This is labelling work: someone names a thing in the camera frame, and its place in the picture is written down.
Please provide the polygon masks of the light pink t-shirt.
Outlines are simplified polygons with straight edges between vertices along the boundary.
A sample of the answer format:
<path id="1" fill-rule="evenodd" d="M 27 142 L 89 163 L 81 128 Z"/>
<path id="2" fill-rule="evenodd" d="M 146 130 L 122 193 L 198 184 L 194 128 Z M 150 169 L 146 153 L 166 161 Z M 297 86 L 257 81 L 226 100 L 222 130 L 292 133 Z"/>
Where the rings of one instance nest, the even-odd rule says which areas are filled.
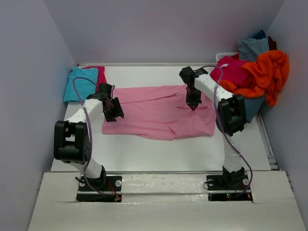
<path id="1" fill-rule="evenodd" d="M 186 104 L 186 86 L 119 88 L 114 90 L 124 118 L 104 121 L 105 135 L 137 135 L 152 140 L 172 141 L 212 136 L 216 114 L 211 100 L 201 94 L 195 110 Z"/>

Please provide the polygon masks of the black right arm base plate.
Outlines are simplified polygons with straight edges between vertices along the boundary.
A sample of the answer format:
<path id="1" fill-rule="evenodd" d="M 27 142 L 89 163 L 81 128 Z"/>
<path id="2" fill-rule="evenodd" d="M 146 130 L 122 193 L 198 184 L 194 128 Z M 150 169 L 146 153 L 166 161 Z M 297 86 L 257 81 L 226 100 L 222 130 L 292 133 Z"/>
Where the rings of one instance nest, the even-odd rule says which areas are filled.
<path id="1" fill-rule="evenodd" d="M 203 183 L 203 188 L 208 192 L 210 202 L 253 201 L 249 179 L 236 180 L 234 184 L 227 185 L 222 175 L 208 175 Z"/>

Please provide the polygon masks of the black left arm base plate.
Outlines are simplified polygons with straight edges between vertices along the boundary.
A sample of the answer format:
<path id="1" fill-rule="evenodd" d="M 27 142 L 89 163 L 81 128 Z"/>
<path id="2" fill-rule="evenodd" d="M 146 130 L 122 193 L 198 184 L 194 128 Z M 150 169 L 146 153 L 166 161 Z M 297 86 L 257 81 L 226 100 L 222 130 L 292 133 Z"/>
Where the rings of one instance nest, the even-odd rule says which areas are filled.
<path id="1" fill-rule="evenodd" d="M 106 182 L 102 185 L 99 180 L 88 179 L 94 190 L 88 186 L 84 176 L 75 177 L 78 181 L 78 190 L 76 200 L 78 202 L 102 202 L 102 203 L 120 203 L 122 202 L 122 176 L 107 175 Z"/>

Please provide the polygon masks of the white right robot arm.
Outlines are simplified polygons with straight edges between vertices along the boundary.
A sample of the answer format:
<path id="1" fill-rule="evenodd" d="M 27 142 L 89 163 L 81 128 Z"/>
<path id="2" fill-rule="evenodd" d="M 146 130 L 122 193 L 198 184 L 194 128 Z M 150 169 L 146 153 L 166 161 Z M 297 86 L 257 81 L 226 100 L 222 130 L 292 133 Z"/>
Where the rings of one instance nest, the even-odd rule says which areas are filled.
<path id="1" fill-rule="evenodd" d="M 206 189 L 209 191 L 237 190 L 248 177 L 245 174 L 242 154 L 240 152 L 241 134 L 246 123 L 244 98 L 225 90 L 220 82 L 223 78 L 222 68 L 212 65 L 220 74 L 213 80 L 206 66 L 196 70 L 190 66 L 182 68 L 179 73 L 186 84 L 186 104 L 195 110 L 202 102 L 204 94 L 212 101 L 216 113 L 216 125 L 223 135 L 224 163 L 220 175 L 208 175 Z"/>

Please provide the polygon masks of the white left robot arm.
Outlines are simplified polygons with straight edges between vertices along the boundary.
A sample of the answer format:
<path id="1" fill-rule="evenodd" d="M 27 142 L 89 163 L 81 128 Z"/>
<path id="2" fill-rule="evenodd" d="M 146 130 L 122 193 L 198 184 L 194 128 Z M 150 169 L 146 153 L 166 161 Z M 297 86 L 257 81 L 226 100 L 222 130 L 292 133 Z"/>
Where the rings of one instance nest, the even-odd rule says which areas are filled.
<path id="1" fill-rule="evenodd" d="M 57 121 L 54 126 L 54 158 L 75 167 L 84 178 L 82 183 L 96 191 L 106 186 L 106 171 L 92 157 L 91 122 L 101 114 L 106 122 L 124 118 L 119 99 L 113 96 L 114 88 L 107 83 L 99 84 L 98 90 L 86 97 L 73 116 Z"/>

